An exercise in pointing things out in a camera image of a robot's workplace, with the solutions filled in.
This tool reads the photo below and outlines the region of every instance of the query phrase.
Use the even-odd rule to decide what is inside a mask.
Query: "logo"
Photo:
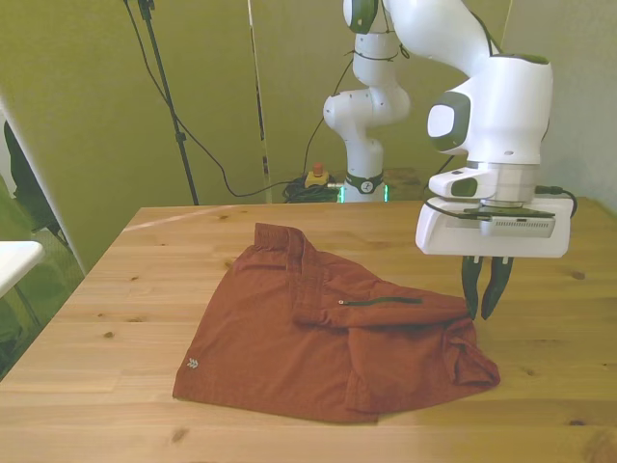
[[[373,188],[374,186],[372,181],[366,181],[360,186],[360,189],[363,193],[371,193],[373,191]]]

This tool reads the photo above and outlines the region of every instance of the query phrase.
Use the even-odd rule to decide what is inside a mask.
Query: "green wall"
[[[154,27],[178,114],[237,190],[263,187],[246,0],[156,0]],[[86,270],[139,207],[191,203],[121,0],[2,0],[0,37],[4,112]],[[203,204],[265,200],[236,201],[192,144],[189,155]]]

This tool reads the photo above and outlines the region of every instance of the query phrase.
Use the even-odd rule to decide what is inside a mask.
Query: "black cable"
[[[491,56],[493,56],[495,54],[495,53],[493,53],[493,45],[497,49],[497,53],[501,53],[501,48],[499,47],[499,45],[497,44],[496,40],[491,35],[491,31],[489,31],[489,28],[487,27],[486,23],[476,13],[474,13],[472,11],[469,11],[469,12],[471,14],[473,14],[473,17],[475,17],[477,19],[477,21],[480,23],[480,26],[482,26],[482,29],[484,30],[484,34],[486,35],[486,40],[489,43],[489,53],[491,54]]]
[[[282,192],[286,203],[334,203],[338,198],[338,189],[329,188],[328,185],[312,185],[305,187],[306,177],[296,178],[289,183]],[[329,183],[335,183],[334,177],[330,176]]]
[[[384,13],[384,21],[386,22],[386,34],[390,33],[388,15],[386,14],[386,7],[384,6],[384,0],[382,0],[382,12]]]
[[[450,162],[452,162],[452,159],[454,159],[454,154],[450,155],[450,157],[447,158],[447,161],[445,161],[443,165],[439,168],[439,170],[435,172],[433,175],[431,175],[431,177],[438,176],[440,173],[442,173],[445,170],[445,168],[450,164]],[[422,188],[422,198],[424,198],[424,195],[426,194],[426,190],[428,190],[428,184],[429,182],[427,181],[426,184],[424,185],[424,188]]]
[[[424,204],[430,207],[431,209],[438,211],[440,214],[447,215],[448,217],[454,217],[455,219],[479,220],[481,222],[487,222],[491,220],[490,218],[483,218],[483,217],[473,215],[473,214],[457,214],[456,212],[450,212],[449,210],[441,209],[440,207],[437,207],[436,205],[430,204],[428,200],[425,201]]]
[[[291,181],[280,181],[278,183],[274,183],[272,185],[266,186],[265,188],[261,188],[260,190],[254,191],[253,193],[246,193],[246,194],[235,193],[231,189],[231,187],[229,186],[229,182],[228,182],[228,176],[227,176],[227,173],[226,173],[225,168],[223,167],[223,165],[210,152],[210,150],[208,148],[206,148],[197,139],[197,137],[195,135],[193,135],[191,130],[189,130],[189,128],[182,122],[180,117],[175,113],[173,106],[170,104],[170,102],[165,97],[165,94],[163,93],[163,90],[161,89],[161,86],[159,85],[158,81],[154,77],[154,74],[152,73],[152,70],[150,69],[150,66],[149,66],[149,63],[148,63],[148,56],[146,55],[146,50],[144,48],[144,43],[142,41],[142,36],[140,35],[139,29],[137,28],[137,23],[135,22],[135,17],[133,16],[133,12],[131,11],[130,7],[128,6],[128,0],[123,0],[123,1],[124,1],[124,6],[126,7],[126,10],[128,11],[128,16],[130,17],[131,24],[133,25],[133,29],[135,31],[135,35],[137,36],[137,42],[139,43],[140,50],[142,51],[142,56],[144,58],[144,64],[146,65],[146,71],[148,72],[148,75],[150,76],[150,79],[152,80],[152,83],[154,84],[154,86],[156,87],[156,90],[158,90],[158,93],[161,95],[161,97],[163,98],[165,103],[168,105],[170,110],[173,112],[174,117],[177,120],[177,123],[186,131],[186,134],[191,138],[191,140],[193,140],[210,157],[210,159],[212,159],[212,161],[221,170],[221,174],[223,175],[223,182],[225,183],[225,187],[227,188],[229,193],[232,196],[236,197],[236,198],[246,198],[246,197],[249,197],[249,196],[254,196],[256,194],[262,193],[262,192],[264,192],[266,190],[269,190],[270,188],[274,188],[275,186],[289,184]]]
[[[574,203],[572,206],[572,213],[570,214],[570,218],[572,219],[575,215],[577,215],[578,212],[578,200],[577,197],[574,195],[574,193],[568,191],[568,190],[563,190],[563,194],[567,195],[570,197],[570,199],[572,200],[572,202]]]
[[[578,199],[571,191],[564,190],[560,186],[544,186],[538,185],[536,186],[536,194],[538,195],[567,195],[573,202],[572,214],[570,214],[570,218],[572,219],[575,215],[577,215],[578,211]]]
[[[345,78],[345,75],[347,74],[347,71],[349,70],[349,68],[353,64],[354,64],[354,59],[352,58],[351,60],[349,60],[349,63],[345,67],[345,70],[340,75],[340,78],[338,79],[338,82],[336,83],[335,90],[332,92],[332,96],[336,95],[336,92],[338,92],[338,87],[340,87],[340,84],[343,82],[343,79]],[[312,144],[312,139],[315,138],[315,135],[317,135],[317,131],[319,130],[319,127],[321,127],[322,123],[324,123],[324,118],[323,117],[321,118],[321,120],[319,121],[319,123],[317,124],[315,129],[313,130],[312,135],[310,135],[310,138],[308,139],[307,149],[305,150],[305,164],[304,164],[304,167],[302,168],[302,175],[303,176],[307,173],[307,162],[309,160],[309,151],[310,151],[310,145]]]

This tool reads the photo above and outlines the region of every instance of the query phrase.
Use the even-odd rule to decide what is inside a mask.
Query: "white wall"
[[[0,110],[0,176],[4,179],[4,182],[9,188],[9,192],[12,194],[15,191],[15,182],[11,177],[11,158],[9,156],[9,149],[7,148],[7,142],[4,139],[4,113]]]
[[[504,47],[552,61],[543,182],[617,211],[617,1],[514,0]]]

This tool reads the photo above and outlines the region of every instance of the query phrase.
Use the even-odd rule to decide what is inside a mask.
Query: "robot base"
[[[379,185],[371,194],[365,195],[358,188],[345,182],[342,187],[342,203],[383,203],[388,201],[388,189],[385,184]]]
[[[477,203],[449,202],[442,198],[433,198],[429,202],[456,213],[477,207]],[[509,236],[487,235],[480,221],[449,217],[425,205],[417,223],[416,245],[424,254],[432,255],[561,258],[568,251],[570,242],[572,201],[536,198],[525,207],[555,214],[550,237],[538,237],[537,230],[532,227],[528,233],[516,230]]]

